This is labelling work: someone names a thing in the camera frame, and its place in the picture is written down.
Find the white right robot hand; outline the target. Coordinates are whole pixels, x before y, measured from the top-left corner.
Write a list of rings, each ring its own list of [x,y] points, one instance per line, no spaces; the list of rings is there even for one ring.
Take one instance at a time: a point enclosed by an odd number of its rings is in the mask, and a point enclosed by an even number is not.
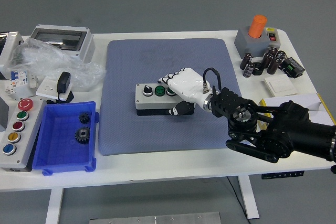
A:
[[[169,73],[160,78],[158,83],[165,83],[187,103],[197,103],[206,112],[211,111],[211,86],[192,68],[182,68],[174,74]]]

